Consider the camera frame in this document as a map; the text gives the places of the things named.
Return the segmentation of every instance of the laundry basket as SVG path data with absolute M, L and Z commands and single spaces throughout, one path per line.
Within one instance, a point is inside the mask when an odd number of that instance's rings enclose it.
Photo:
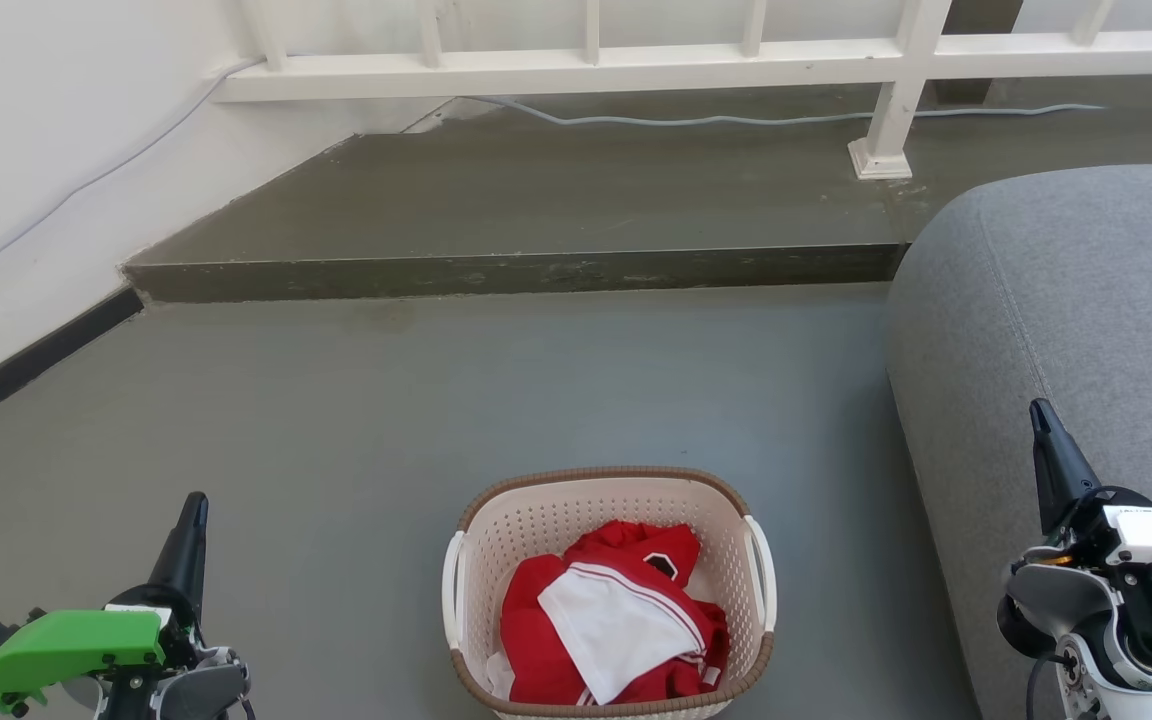
M 696 600 L 727 612 L 732 652 L 718 689 L 667 702 L 608 706 L 531 705 L 488 692 L 486 661 L 500 650 L 500 602 L 526 558 L 562 553 L 607 523 L 687 523 L 700 559 L 687 585 Z M 444 630 L 456 674 L 476 700 L 515 717 L 712 717 L 758 682 L 772 657 L 776 571 L 767 537 L 736 491 L 710 473 L 682 468 L 586 468 L 529 475 L 477 497 L 444 560 Z

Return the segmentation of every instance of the gray upholstery fabric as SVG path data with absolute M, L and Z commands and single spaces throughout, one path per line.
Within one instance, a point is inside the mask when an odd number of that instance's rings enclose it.
M 1102 483 L 1152 497 L 1152 165 L 952 202 L 892 285 L 888 373 L 982 714 L 1020 719 L 1030 661 L 995 608 L 1039 539 L 1029 401 L 1051 397 Z

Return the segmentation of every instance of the gray cable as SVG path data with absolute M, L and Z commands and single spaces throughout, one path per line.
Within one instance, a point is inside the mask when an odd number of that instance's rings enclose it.
M 503 97 L 475 96 L 468 97 L 470 100 L 490 103 L 502 106 L 502 108 L 514 108 L 524 111 L 529 115 L 535 115 L 540 120 L 558 126 L 585 126 L 590 123 L 620 123 L 623 126 L 643 126 L 650 128 L 677 128 L 688 126 L 708 126 L 712 123 L 740 123 L 742 126 L 805 126 L 809 123 L 835 123 L 839 120 L 859 120 L 873 118 L 873 113 L 847 113 L 844 115 L 824 115 L 824 118 L 788 118 L 780 120 L 763 120 L 758 118 L 732 118 L 732 115 L 713 115 L 713 118 L 690 118 L 684 120 L 644 120 L 641 118 L 616 118 L 616 115 L 596 115 L 596 118 L 554 118 L 550 113 L 526 105 L 520 105 L 514 100 L 506 100 Z M 1048 105 L 1038 109 L 1011 109 L 1011 108 L 960 108 L 960 109 L 919 109 L 914 113 L 915 118 L 955 118 L 955 115 L 1021 115 L 1031 118 L 1032 115 L 1046 115 L 1047 113 L 1060 113 L 1062 109 L 1105 109 L 1101 105 L 1078 105 L 1066 103 L 1064 105 Z
M 185 122 L 198 108 L 200 108 L 200 106 L 211 97 L 212 92 L 215 92 L 217 88 L 220 88 L 220 83 L 225 82 L 225 78 L 228 78 L 238 70 L 244 70 L 247 68 L 250 68 L 252 67 L 252 65 L 259 65 L 262 63 L 262 61 L 264 61 L 264 59 L 262 58 L 248 59 L 241 61 L 241 63 L 230 65 L 230 67 L 221 70 L 218 74 L 218 76 L 215 76 L 214 81 L 211 81 L 211 85 L 207 86 L 207 90 L 202 92 L 202 94 L 198 96 L 197 100 L 189 104 L 188 108 L 184 109 L 184 113 L 180 113 L 179 118 L 175 118 L 173 122 L 169 123 L 168 127 L 166 127 L 166 129 L 164 129 L 162 132 L 159 132 L 159 135 L 154 137 L 153 141 L 149 142 L 147 145 L 142 146 L 141 150 L 134 151 L 130 156 L 128 156 L 123 160 L 119 160 L 118 162 L 112 165 L 108 169 L 94 174 L 94 176 L 89 179 L 86 182 L 83 182 L 78 187 L 73 188 L 73 190 L 65 194 L 65 197 L 61 197 L 60 200 L 54 202 L 54 204 L 52 204 L 50 209 L 45 211 L 45 213 L 37 215 L 36 219 L 31 220 L 31 222 L 24 225 L 24 229 L 22 229 L 22 232 L 9 233 L 8 236 L 5 236 L 3 240 L 0 240 L 0 253 L 3 250 L 8 249 L 8 247 L 15 245 L 15 243 L 17 243 L 20 238 L 24 237 L 29 232 L 32 232 L 33 228 L 38 227 L 38 225 L 44 223 L 47 218 L 54 215 L 56 213 L 56 210 L 60 210 L 61 206 L 63 206 L 65 203 L 70 199 L 70 197 L 78 195 L 78 192 L 86 190 L 92 184 L 111 176 L 111 174 L 120 169 L 123 169 L 126 165 L 131 162 L 131 160 L 136 160 L 137 158 L 141 158 L 141 156 L 144 156 L 146 151 L 157 145 L 157 143 L 162 141 L 164 137 L 170 135 L 170 132 L 174 131 L 175 128 L 180 127 L 180 123 Z M 582 126 L 589 123 L 621 123 L 627 126 L 644 126 L 644 127 L 687 127 L 687 126 L 705 126 L 710 123 L 741 123 L 748 126 L 779 127 L 779 126 L 799 126 L 808 123 L 832 123 L 832 122 L 838 122 L 838 120 L 864 119 L 864 118 L 872 118 L 874 115 L 873 113 L 847 113 L 844 115 L 828 115 L 827 118 L 788 118 L 780 120 L 763 120 L 758 118 L 732 118 L 732 115 L 714 115 L 713 118 L 692 118 L 682 120 L 645 120 L 638 118 L 613 118 L 612 115 L 599 115 L 599 118 L 554 118 L 554 115 L 551 115 L 550 113 L 543 113 L 543 111 L 536 108 L 529 108 L 529 106 L 526 105 L 521 105 L 518 103 L 515 103 L 514 100 L 506 100 L 502 99 L 502 97 L 476 96 L 476 97 L 468 97 L 468 100 L 490 103 L 493 105 L 502 106 L 502 108 L 521 109 L 529 115 L 535 115 L 536 118 L 548 120 L 548 122 L 559 126 Z M 1047 113 L 1058 113 L 1058 111 L 1061 109 L 1105 109 L 1105 108 L 1102 108 L 1102 106 L 1100 105 L 1066 104 L 1066 105 L 1051 105 L 1047 106 L 1047 108 L 1038 108 L 1038 109 L 996 109 L 996 108 L 920 109 L 918 111 L 918 113 L 914 113 L 914 116 L 952 118 L 952 115 L 1046 115 Z
M 8 236 L 5 236 L 3 240 L 0 241 L 0 252 L 8 249 L 8 247 L 15 245 L 15 242 L 24 237 L 33 228 L 38 227 L 38 225 L 44 222 L 44 220 L 51 218 L 52 214 L 55 214 L 55 211 L 60 210 L 60 206 L 65 205 L 65 203 L 68 202 L 70 197 L 78 195 L 78 192 L 86 190 L 92 184 L 100 182 L 103 181 L 103 179 L 106 179 L 111 174 L 122 169 L 126 165 L 131 162 L 131 160 L 136 160 L 137 158 L 141 158 L 141 156 L 144 156 L 150 147 L 157 145 L 159 141 L 162 141 L 162 138 L 170 135 L 170 132 L 174 131 L 175 128 L 179 128 L 180 123 L 185 122 L 189 119 L 189 115 L 192 115 L 195 111 L 198 109 L 211 97 L 212 92 L 215 92 L 217 88 L 220 88 L 220 83 L 225 82 L 225 78 L 232 76 L 234 73 L 237 73 L 238 70 L 250 68 L 252 67 L 252 65 L 259 65 L 262 61 L 264 61 L 264 59 L 259 58 L 251 60 L 243 60 L 242 63 L 230 65 L 230 67 L 221 70 L 220 74 L 215 76 L 215 79 L 211 81 L 211 85 L 207 86 L 207 90 L 204 92 L 204 94 L 198 96 L 197 100 L 192 101 L 192 104 L 189 104 L 188 109 L 184 111 L 184 113 L 180 114 L 179 118 L 175 118 L 173 122 L 169 123 L 168 127 L 166 127 L 165 131 L 159 132 L 159 135 L 157 135 L 153 141 L 149 142 L 147 145 L 141 147 L 141 150 L 132 152 L 123 160 L 119 160 L 118 162 L 112 165 L 108 169 L 94 174 L 94 176 L 89 179 L 88 182 L 84 182 L 78 187 L 73 188 L 73 190 L 65 194 L 65 197 L 61 197 L 60 200 L 52 202 L 50 209 L 47 209 L 45 213 L 39 214 L 36 219 L 31 220 L 31 222 L 29 222 L 28 225 L 24 225 L 24 229 L 22 229 L 22 232 L 10 233 L 8 234 Z

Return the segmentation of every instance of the white metal railing post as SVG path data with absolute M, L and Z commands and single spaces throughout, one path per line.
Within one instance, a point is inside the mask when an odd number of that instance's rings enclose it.
M 416 14 L 420 20 L 420 54 L 425 58 L 425 67 L 437 68 L 444 63 L 444 40 L 438 33 L 434 0 L 416 0 Z
M 745 38 L 741 41 L 741 53 L 746 58 L 758 58 L 763 51 L 763 23 L 767 20 L 767 0 L 749 0 L 745 15 Z
M 896 44 L 901 50 L 897 77 L 884 82 L 867 136 L 847 145 L 859 179 L 908 179 L 905 136 L 918 111 L 923 86 L 927 85 L 929 61 L 945 29 L 952 0 L 905 0 L 901 10 Z
M 283 38 L 278 36 L 274 23 L 271 22 L 270 9 L 265 8 L 264 0 L 243 0 L 243 13 L 247 14 L 252 36 L 256 36 L 256 44 L 260 45 L 260 52 L 265 55 L 265 67 L 281 73 L 287 67 L 287 50 L 283 47 Z
M 1114 0 L 1087 0 L 1087 8 L 1079 15 L 1078 22 L 1074 23 L 1074 30 L 1069 33 L 1074 41 L 1079 45 L 1091 45 L 1096 41 L 1112 9 Z
M 590 65 L 598 65 L 598 1 L 585 0 L 585 61 Z

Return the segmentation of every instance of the red clothing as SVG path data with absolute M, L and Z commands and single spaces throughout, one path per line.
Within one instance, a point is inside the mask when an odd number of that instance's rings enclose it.
M 562 558 L 518 564 L 500 611 L 509 700 L 658 702 L 713 691 L 727 666 L 722 609 L 684 588 L 700 554 L 687 525 L 613 520 Z

